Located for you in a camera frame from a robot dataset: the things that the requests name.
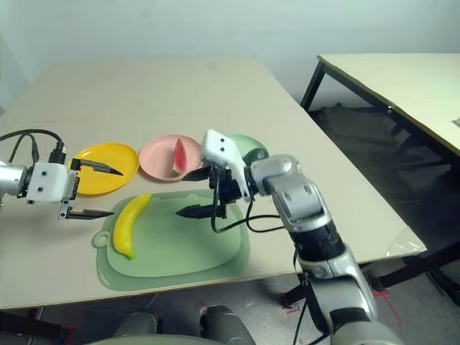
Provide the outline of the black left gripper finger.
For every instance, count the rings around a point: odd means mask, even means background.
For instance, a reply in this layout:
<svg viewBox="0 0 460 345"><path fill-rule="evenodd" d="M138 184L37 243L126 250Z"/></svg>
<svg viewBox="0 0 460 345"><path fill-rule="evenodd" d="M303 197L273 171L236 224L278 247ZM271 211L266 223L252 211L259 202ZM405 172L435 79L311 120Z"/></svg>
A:
<svg viewBox="0 0 460 345"><path fill-rule="evenodd" d="M114 215L114 212L83 209L82 211L72 211L70 208L65 215L66 219L94 220Z"/></svg>
<svg viewBox="0 0 460 345"><path fill-rule="evenodd" d="M92 170L100 172L100 173L108 173L108 174L120 175L120 176L123 175L122 172L102 162L94 162L91 160L84 160L84 159L79 159L79 158L73 159L73 169L75 171L81 170L83 166L90 167Z"/></svg>

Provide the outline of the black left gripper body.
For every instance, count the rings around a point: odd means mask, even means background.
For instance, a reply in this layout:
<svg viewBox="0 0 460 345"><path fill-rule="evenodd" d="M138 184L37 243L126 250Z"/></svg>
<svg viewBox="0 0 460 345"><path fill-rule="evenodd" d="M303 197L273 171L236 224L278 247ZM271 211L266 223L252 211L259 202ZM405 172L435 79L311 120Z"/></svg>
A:
<svg viewBox="0 0 460 345"><path fill-rule="evenodd" d="M59 219L81 219L82 213L74 211L70 202L75 200L80 178L78 171L81 169L81 161L73 158L70 167L60 177L58 187L58 203L60 204Z"/></svg>

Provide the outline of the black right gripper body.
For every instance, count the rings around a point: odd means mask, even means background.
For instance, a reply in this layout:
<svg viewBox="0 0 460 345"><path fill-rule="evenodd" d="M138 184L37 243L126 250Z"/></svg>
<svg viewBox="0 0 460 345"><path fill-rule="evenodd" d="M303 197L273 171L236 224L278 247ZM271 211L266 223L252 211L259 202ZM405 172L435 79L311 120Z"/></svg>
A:
<svg viewBox="0 0 460 345"><path fill-rule="evenodd" d="M212 168L209 176L209 187L213 191L211 218L226 218L226 206L242 198L238 182L233 179L230 170Z"/></svg>

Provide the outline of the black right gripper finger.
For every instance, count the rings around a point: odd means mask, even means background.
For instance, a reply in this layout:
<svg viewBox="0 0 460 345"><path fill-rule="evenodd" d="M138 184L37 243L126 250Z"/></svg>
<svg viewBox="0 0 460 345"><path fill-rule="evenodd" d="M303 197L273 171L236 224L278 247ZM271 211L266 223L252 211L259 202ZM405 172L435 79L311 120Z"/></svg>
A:
<svg viewBox="0 0 460 345"><path fill-rule="evenodd" d="M213 205L202 206L195 204L176 211L176 214L190 219L206 219L216 215L216 210Z"/></svg>
<svg viewBox="0 0 460 345"><path fill-rule="evenodd" d="M211 174L211 166L200 167L196 170L192 170L183 176L182 181L202 181L209 179Z"/></svg>

